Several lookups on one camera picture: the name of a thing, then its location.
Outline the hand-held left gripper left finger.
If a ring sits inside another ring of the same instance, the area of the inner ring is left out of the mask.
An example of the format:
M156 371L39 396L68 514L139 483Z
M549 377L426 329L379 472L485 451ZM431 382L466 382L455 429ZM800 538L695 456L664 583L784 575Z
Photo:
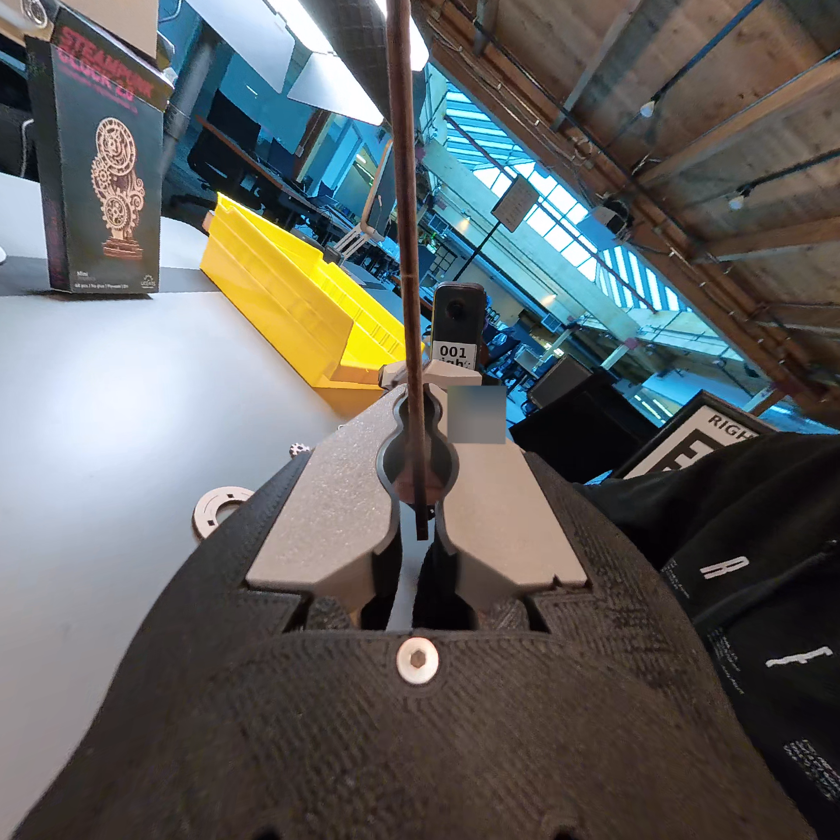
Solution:
M377 457L405 394L397 386L315 447L247 572L250 587L329 596L348 613L374 598L373 557L400 521Z

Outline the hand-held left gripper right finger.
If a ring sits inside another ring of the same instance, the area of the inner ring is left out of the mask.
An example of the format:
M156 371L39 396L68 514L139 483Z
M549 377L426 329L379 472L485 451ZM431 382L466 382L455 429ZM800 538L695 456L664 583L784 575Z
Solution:
M582 587L587 574L519 446L456 443L448 432L448 398L430 385L442 410L437 430L450 446L454 472L437 505L437 534L455 557L455 593L476 612L554 585Z

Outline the wooden gear puzzle sheet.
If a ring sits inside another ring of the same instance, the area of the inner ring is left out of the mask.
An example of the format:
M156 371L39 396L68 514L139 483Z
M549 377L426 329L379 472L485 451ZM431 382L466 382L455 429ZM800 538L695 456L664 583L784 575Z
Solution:
M408 1L387 1L385 8L386 58L395 157L396 222L406 342L407 442L404 472L411 477L411 504L415 512L416 536L420 540L426 540L428 537L427 470L418 293L411 4Z

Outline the yellow plastic bin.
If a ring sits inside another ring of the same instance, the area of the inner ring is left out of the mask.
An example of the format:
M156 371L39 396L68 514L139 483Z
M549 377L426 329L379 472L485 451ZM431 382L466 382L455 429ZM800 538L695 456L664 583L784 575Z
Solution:
M201 270L312 387L379 389L404 327L342 268L219 193Z

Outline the person's right forearm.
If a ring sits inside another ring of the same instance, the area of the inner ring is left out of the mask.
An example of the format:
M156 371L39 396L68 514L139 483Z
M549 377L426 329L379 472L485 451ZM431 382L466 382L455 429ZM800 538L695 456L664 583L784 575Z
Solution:
M837 435L751 437L683 469L573 484L643 553L665 558L723 515L737 526L786 522L827 506L838 515Z

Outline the grey desk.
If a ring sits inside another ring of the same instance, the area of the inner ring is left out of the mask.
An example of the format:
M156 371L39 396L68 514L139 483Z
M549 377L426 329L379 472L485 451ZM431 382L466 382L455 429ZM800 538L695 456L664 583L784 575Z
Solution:
M377 392L313 390L161 222L161 288L49 290L37 183L2 174L1 834L90 726L155 599L196 546L193 510L256 490Z

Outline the background long desk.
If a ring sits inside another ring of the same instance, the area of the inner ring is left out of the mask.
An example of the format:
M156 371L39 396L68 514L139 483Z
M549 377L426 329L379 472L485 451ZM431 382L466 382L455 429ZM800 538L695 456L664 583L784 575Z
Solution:
M351 232L352 226L348 225L342 216L332 213L328 207L314 205L304 196L301 190L292 186L281 175L274 173L271 169L258 163L255 158L248 155L235 141L220 131L216 126L206 121L204 117L199 115L195 117L195 120L205 132L212 134L231 150L246 167L256 173L265 182L272 184L273 188L284 196L280 200L280 204L287 207L290 212L305 217L310 222L314 222L317 230L323 229L328 232L325 236L343 236Z

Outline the black equipment case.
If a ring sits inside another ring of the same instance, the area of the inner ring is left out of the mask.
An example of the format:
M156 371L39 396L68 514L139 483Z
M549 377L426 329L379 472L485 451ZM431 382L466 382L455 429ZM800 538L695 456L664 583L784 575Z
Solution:
M529 391L536 409L511 427L513 441L571 482L621 467L658 428L615 389L615 380L565 355Z

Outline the hanging white sign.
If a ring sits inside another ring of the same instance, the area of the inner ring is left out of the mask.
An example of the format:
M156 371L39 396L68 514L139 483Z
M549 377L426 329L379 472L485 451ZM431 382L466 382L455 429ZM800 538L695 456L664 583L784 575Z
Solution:
M514 233L539 200L539 191L519 174L491 210L492 216Z

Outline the monitor on pale curved stand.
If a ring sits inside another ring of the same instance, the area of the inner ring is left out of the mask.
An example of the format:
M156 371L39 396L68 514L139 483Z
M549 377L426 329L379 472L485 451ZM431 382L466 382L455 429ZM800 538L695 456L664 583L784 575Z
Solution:
M388 140L365 199L360 221L336 245L325 247L323 256L326 262L341 265L363 246L384 242L385 229L396 205L392 147L393 140Z

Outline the ceiling-mounted white device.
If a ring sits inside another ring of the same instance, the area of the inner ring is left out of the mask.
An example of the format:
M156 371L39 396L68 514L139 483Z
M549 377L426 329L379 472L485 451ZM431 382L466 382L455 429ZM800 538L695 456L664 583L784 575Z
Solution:
M602 204L594 206L590 216L615 238L626 237L634 225L630 206L617 197L606 198Z

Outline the overhead studio light panel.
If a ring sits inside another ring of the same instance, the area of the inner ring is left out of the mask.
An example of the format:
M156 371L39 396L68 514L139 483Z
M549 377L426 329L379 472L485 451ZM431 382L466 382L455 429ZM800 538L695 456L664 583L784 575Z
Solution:
M287 97L315 109L381 126L384 116L299 1L268 1L311 56Z

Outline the black office chair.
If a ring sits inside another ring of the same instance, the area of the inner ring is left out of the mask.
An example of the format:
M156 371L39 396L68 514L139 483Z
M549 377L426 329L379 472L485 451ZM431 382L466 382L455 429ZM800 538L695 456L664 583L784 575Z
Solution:
M233 104L220 90L213 96L206 119L210 126L224 134L248 158L255 154L259 123ZM245 194L241 184L249 166L243 157L213 131L202 129L187 155L187 163L210 189L233 198Z

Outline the grey metal pole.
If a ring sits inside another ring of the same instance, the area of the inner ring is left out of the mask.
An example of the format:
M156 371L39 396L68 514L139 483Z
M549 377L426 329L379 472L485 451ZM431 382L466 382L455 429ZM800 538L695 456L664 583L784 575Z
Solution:
M233 50L206 21L200 19L197 34L186 52L174 92L164 113L161 172L175 158L195 114L205 118L228 69Z

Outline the black puzzle box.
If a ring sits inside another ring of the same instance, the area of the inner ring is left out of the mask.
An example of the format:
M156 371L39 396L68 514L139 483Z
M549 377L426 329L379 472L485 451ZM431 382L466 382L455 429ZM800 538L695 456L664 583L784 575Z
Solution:
M59 3L25 37L50 286L94 296L159 290L161 159L172 85Z

